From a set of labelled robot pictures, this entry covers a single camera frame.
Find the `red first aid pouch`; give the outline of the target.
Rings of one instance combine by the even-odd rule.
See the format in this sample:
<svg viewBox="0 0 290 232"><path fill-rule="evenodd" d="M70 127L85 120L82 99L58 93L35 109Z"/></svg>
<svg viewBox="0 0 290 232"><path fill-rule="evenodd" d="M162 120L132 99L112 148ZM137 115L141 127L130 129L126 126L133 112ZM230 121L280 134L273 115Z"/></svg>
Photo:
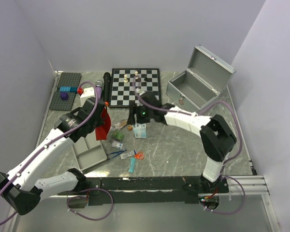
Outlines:
<svg viewBox="0 0 290 232"><path fill-rule="evenodd" d="M97 141L106 140L111 128L111 119L108 114L107 107L103 109L101 117L102 125L95 128L95 135Z"/></svg>

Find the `bag of cotton swabs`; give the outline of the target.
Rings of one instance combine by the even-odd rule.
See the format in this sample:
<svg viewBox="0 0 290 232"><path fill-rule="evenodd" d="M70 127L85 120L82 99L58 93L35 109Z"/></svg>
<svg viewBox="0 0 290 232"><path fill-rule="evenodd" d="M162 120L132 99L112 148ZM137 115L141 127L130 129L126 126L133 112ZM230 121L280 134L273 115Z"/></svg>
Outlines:
<svg viewBox="0 0 290 232"><path fill-rule="evenodd" d="M121 120L121 121L115 123L115 124L114 124L114 128L115 128L115 130L121 130L121 129L123 129L124 127L126 127L126 126L127 126L127 121L128 121L127 119L123 119L123 120Z"/></svg>

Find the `green medicine box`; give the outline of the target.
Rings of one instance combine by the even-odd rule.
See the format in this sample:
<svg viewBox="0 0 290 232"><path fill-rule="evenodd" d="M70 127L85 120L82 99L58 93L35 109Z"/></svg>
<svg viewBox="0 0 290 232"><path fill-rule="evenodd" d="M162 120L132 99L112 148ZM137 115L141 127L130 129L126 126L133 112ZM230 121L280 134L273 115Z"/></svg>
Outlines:
<svg viewBox="0 0 290 232"><path fill-rule="evenodd" d="M124 134L119 131L114 131L112 132L111 137L115 140L122 141L124 139Z"/></svg>

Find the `small clear white packet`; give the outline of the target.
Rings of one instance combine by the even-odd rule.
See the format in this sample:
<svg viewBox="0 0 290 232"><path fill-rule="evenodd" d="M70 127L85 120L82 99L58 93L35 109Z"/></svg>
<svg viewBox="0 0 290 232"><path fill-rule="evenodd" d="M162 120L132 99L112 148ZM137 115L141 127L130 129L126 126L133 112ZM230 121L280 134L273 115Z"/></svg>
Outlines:
<svg viewBox="0 0 290 232"><path fill-rule="evenodd" d="M116 149L119 149L119 150L122 150L123 147L124 147L124 144L121 143L121 142L118 142L118 141L113 141L112 142L112 147L116 148Z"/></svg>

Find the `blue plastic tweezers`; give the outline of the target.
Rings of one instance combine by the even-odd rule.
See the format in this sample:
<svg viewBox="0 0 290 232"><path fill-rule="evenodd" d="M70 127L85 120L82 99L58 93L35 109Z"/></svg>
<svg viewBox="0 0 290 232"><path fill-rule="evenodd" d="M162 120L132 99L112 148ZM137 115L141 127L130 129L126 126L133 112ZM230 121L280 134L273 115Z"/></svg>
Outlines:
<svg viewBox="0 0 290 232"><path fill-rule="evenodd" d="M126 152L126 150L120 150L120 151L111 152L111 153L107 154L107 159L108 160L113 159L113 158L115 158L115 157L117 157L117 156L119 156L119 155L121 155L121 154L123 154L125 152Z"/></svg>

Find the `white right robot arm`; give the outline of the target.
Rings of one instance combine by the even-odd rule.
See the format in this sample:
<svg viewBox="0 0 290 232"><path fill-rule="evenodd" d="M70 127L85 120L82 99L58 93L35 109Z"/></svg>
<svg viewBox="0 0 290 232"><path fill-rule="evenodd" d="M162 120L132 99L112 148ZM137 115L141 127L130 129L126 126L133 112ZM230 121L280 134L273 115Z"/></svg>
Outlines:
<svg viewBox="0 0 290 232"><path fill-rule="evenodd" d="M154 120L194 133L201 138L207 161L201 174L201 186L205 192L218 187L218 179L228 154L233 150L237 138L221 115L200 116L173 104L161 104L153 92L136 89L138 103L131 103L128 124L145 124Z"/></svg>

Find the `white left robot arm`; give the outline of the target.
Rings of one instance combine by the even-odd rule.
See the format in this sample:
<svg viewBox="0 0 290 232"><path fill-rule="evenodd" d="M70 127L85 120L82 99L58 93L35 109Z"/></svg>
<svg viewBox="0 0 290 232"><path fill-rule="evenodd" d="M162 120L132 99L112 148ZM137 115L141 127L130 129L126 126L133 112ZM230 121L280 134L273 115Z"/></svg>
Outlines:
<svg viewBox="0 0 290 232"><path fill-rule="evenodd" d="M62 115L45 140L8 173L0 172L0 194L20 215L33 210L40 201L65 192L81 194L86 177L76 168L42 179L41 175L60 154L80 138L103 125L104 101L90 97L82 107Z"/></svg>

